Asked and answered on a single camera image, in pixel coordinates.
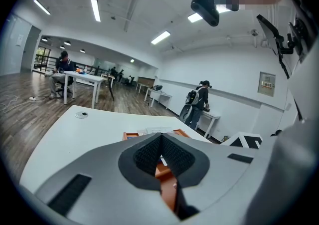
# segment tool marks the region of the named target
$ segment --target door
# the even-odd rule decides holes
[[[32,26],[28,38],[26,39],[26,43],[24,46],[21,69],[31,70],[33,54],[36,48],[36,43],[39,38],[41,30]]]

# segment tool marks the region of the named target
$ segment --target wall sign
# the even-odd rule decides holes
[[[258,93],[274,96],[276,76],[273,74],[260,72]]]

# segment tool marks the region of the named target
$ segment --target paper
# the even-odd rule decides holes
[[[163,158],[162,155],[160,156],[160,159],[161,159],[161,161],[163,162],[163,165],[164,165],[165,167],[167,167],[167,163],[166,163],[166,161],[165,161],[165,159]]]
[[[22,40],[23,40],[23,35],[19,34],[18,40],[16,41],[16,46],[21,46]]]
[[[146,129],[138,130],[137,132],[138,132],[138,135],[139,135],[139,136],[147,135],[147,134],[148,134],[147,131],[146,131]]]
[[[153,133],[173,133],[174,130],[171,127],[148,127],[146,128],[148,134]]]

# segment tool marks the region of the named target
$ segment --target ceiling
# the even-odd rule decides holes
[[[77,24],[85,25],[83,31],[94,30],[94,16],[90,0],[39,0],[51,13],[51,19],[63,17],[72,20],[72,13],[77,16]],[[262,29],[256,20],[258,14],[271,19],[285,36],[288,22],[291,20],[292,7],[288,2],[276,6],[241,6],[237,12],[228,11],[220,14],[217,27],[210,27],[204,20],[191,23],[187,17],[193,14],[191,0],[98,0],[101,24],[108,33],[123,32],[134,39],[134,45],[154,50],[163,56],[176,52],[214,46],[254,44],[250,31],[259,32],[258,44],[263,37]],[[165,30],[171,36],[157,45],[151,41]]]
[[[131,61],[131,57],[116,52],[114,50],[111,50],[109,48],[105,48],[105,47],[101,47],[98,45],[94,45],[88,42],[84,42],[84,41],[79,41],[79,40],[75,40],[75,39],[70,39],[70,38],[61,38],[61,37],[56,37],[56,36],[43,36],[45,38],[47,38],[48,41],[43,41],[42,39],[40,40],[40,46],[41,44],[45,44],[54,48],[58,48],[61,50],[61,52],[63,51],[63,49],[60,48],[60,46],[64,46],[66,51],[73,51],[73,52],[80,52],[80,50],[84,49],[85,53],[87,55],[91,55],[93,57],[96,57],[98,59],[101,60],[105,60],[108,62],[112,62],[112,63],[130,63]],[[65,45],[64,42],[65,41],[69,41],[71,43],[71,46]],[[138,61],[135,59],[134,61],[134,65],[135,66],[146,66],[145,63],[143,63],[142,61]]]

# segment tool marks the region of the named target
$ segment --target wooden floor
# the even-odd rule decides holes
[[[18,96],[18,100],[11,102],[7,108],[9,110],[13,106],[30,101],[31,96],[48,97],[50,95],[48,83],[48,78],[37,72],[2,76],[0,77],[0,103],[7,105],[15,98],[13,96]],[[44,102],[23,104],[8,112],[1,111],[4,106],[0,105],[1,156],[15,180],[20,179],[23,168],[38,142],[68,108],[72,105],[91,108],[92,92],[92,87],[77,84],[77,97],[76,99],[68,98],[67,105],[64,105],[62,99],[49,100],[49,98],[46,98]],[[113,94],[114,102],[109,89],[105,87],[101,89],[99,103],[95,105],[95,108],[120,113],[175,116],[156,102],[153,108],[149,108],[149,99],[144,102],[145,94],[142,92],[138,94],[134,87],[114,84]]]

